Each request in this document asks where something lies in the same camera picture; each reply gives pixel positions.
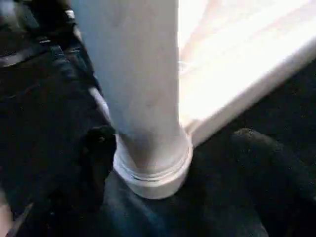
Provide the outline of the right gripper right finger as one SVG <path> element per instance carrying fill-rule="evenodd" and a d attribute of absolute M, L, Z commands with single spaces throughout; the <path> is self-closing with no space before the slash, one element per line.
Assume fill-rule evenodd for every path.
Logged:
<path fill-rule="evenodd" d="M 251 129 L 231 136 L 255 209 L 271 237 L 316 235 L 316 178 L 284 144 Z"/>

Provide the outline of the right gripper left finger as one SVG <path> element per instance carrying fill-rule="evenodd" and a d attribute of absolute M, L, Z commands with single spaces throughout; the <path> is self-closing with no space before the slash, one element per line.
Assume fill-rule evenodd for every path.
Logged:
<path fill-rule="evenodd" d="M 27 205 L 15 222 L 17 237 L 76 237 L 103 203 L 105 180 L 113 170 L 115 130 L 94 127 L 81 139 L 76 159 L 42 199 Z"/>

